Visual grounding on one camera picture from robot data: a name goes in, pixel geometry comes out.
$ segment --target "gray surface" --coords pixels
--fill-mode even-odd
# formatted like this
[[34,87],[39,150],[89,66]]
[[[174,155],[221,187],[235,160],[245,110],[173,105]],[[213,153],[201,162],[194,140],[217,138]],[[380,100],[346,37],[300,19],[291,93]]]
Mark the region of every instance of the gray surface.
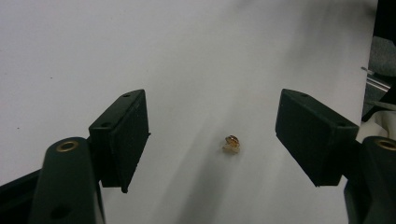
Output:
[[396,46],[392,41],[373,37],[369,69],[388,77],[396,77]]

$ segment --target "white table surface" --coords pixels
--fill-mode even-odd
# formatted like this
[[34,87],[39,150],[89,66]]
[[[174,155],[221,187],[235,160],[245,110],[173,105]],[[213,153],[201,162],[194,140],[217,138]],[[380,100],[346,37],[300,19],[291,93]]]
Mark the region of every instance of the white table surface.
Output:
[[[360,122],[375,0],[0,2],[0,185],[145,89],[152,136],[107,223],[347,223],[276,138],[283,88]],[[221,152],[236,135],[241,152]]]

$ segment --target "small gold object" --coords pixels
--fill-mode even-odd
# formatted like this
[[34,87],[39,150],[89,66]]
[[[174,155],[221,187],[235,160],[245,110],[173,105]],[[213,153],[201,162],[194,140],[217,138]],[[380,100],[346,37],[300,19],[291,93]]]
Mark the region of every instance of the small gold object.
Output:
[[237,137],[230,135],[225,138],[225,141],[227,142],[223,147],[223,150],[225,152],[233,153],[233,154],[239,152],[239,140]]

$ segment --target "brass insert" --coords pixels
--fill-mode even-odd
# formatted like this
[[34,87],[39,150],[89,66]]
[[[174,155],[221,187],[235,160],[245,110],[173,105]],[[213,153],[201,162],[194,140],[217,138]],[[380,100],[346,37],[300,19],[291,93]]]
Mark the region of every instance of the brass insert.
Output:
[[56,150],[59,152],[67,152],[71,151],[73,149],[76,149],[78,147],[78,142],[76,141],[67,141],[67,142],[62,142],[56,147]]
[[380,147],[382,147],[384,149],[396,151],[396,144],[394,142],[391,142],[389,140],[384,140],[384,139],[376,139],[375,142],[377,145],[379,145]]

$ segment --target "screw hole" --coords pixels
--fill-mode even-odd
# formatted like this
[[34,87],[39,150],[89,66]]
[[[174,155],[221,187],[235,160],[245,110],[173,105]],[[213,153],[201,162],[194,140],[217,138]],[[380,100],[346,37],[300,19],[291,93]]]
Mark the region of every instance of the screw hole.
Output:
[[376,140],[376,143],[384,149],[396,151],[396,145],[387,140]]
[[70,148],[72,148],[74,145],[75,145],[74,143],[68,142],[68,143],[65,143],[65,144],[61,145],[61,149],[70,149]]
[[50,218],[61,219],[61,218],[67,217],[71,211],[72,210],[70,209],[69,206],[67,206],[65,204],[61,204],[61,205],[57,206],[56,208],[54,208],[50,212]]
[[105,122],[105,123],[101,124],[101,127],[106,128],[106,127],[110,127],[110,125],[111,125],[110,122]]
[[66,152],[73,150],[78,147],[78,142],[76,141],[68,141],[68,142],[63,142],[60,145],[56,147],[56,150],[59,152]]

